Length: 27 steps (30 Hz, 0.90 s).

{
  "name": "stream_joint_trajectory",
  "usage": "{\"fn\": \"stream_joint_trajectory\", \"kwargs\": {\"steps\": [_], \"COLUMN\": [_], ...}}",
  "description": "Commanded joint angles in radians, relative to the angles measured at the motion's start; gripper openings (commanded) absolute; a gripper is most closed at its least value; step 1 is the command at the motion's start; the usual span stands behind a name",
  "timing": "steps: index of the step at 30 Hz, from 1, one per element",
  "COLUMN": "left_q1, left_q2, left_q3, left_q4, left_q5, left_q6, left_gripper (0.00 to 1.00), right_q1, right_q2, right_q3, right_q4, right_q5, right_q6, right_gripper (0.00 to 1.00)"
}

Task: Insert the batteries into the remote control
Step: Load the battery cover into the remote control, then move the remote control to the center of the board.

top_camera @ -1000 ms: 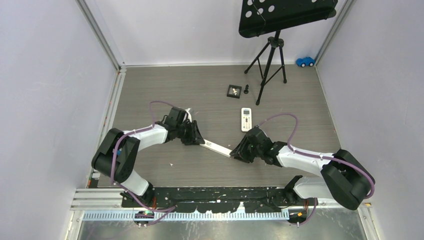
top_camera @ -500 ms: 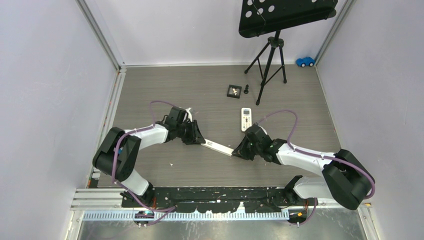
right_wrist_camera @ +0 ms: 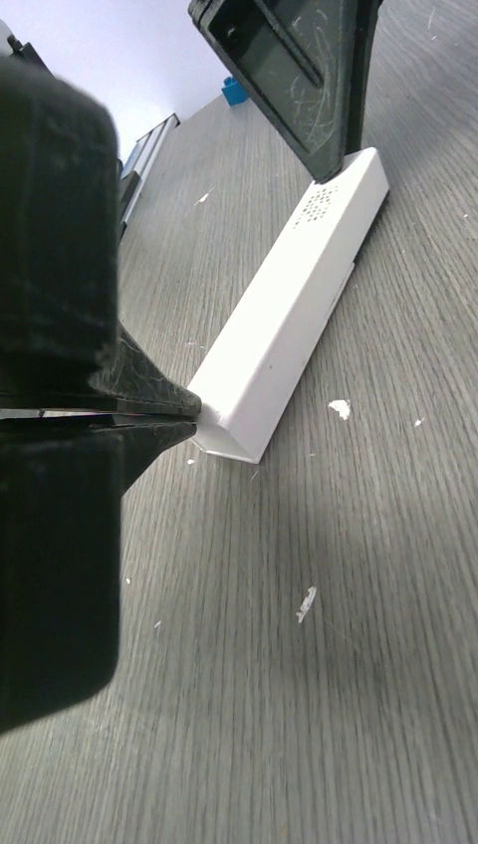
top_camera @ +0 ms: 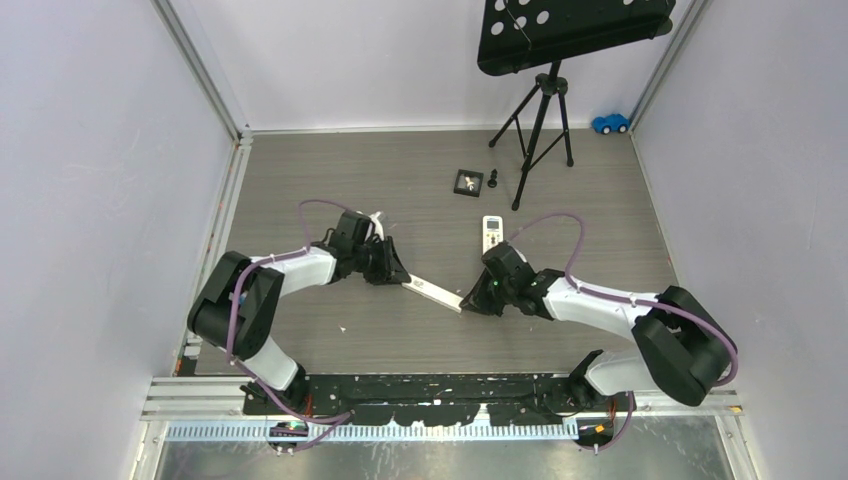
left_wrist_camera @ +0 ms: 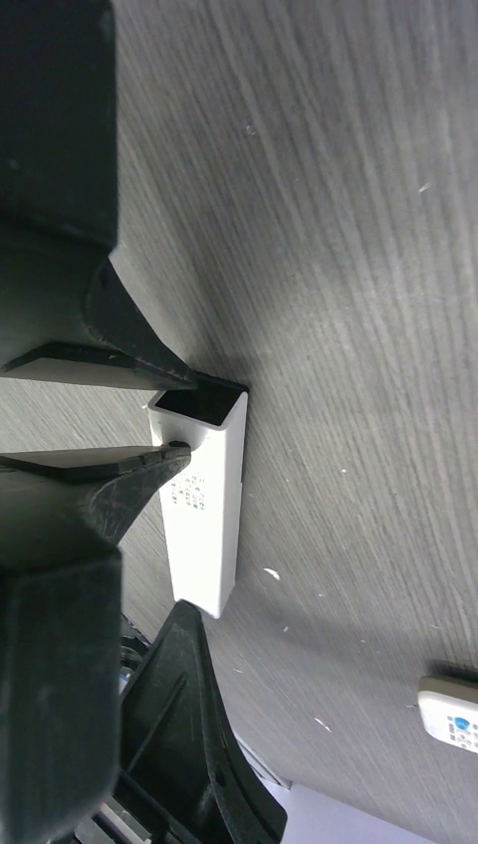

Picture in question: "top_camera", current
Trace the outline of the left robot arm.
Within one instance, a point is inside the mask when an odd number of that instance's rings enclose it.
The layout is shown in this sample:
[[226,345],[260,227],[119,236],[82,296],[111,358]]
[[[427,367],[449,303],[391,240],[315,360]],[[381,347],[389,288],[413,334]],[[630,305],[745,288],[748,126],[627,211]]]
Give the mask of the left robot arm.
[[271,337],[278,302],[353,273],[375,286],[411,280],[392,237],[374,218],[346,210],[321,241],[295,252],[267,257],[225,253],[190,308],[187,328],[253,374],[280,412],[293,414],[305,405],[309,387],[305,368]]

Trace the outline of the white remote back cover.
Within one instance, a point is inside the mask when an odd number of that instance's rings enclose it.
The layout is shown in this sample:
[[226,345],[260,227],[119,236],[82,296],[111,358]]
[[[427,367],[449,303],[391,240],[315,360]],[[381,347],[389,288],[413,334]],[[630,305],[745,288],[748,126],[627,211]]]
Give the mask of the white remote back cover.
[[453,312],[460,313],[462,311],[460,306],[462,301],[461,296],[453,291],[439,287],[423,278],[410,275],[410,281],[403,283],[402,287]]

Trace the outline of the white beige remote control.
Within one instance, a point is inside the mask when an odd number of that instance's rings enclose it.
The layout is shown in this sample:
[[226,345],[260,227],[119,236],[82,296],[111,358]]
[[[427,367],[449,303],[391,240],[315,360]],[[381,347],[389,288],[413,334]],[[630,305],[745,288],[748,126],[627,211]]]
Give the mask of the white beige remote control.
[[503,218],[496,215],[482,217],[482,253],[494,248],[504,240]]

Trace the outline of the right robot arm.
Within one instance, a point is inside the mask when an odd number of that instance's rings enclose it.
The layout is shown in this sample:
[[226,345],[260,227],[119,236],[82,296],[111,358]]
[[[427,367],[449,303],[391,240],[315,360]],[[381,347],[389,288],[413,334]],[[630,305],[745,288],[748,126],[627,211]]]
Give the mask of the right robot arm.
[[567,400],[596,410],[610,397],[660,390],[700,405],[737,365],[738,349],[687,290],[627,293],[581,282],[564,271],[536,271],[502,242],[482,256],[483,272],[461,300],[465,311],[500,316],[512,306],[526,316],[576,322],[633,343],[627,352],[590,352],[567,376]]

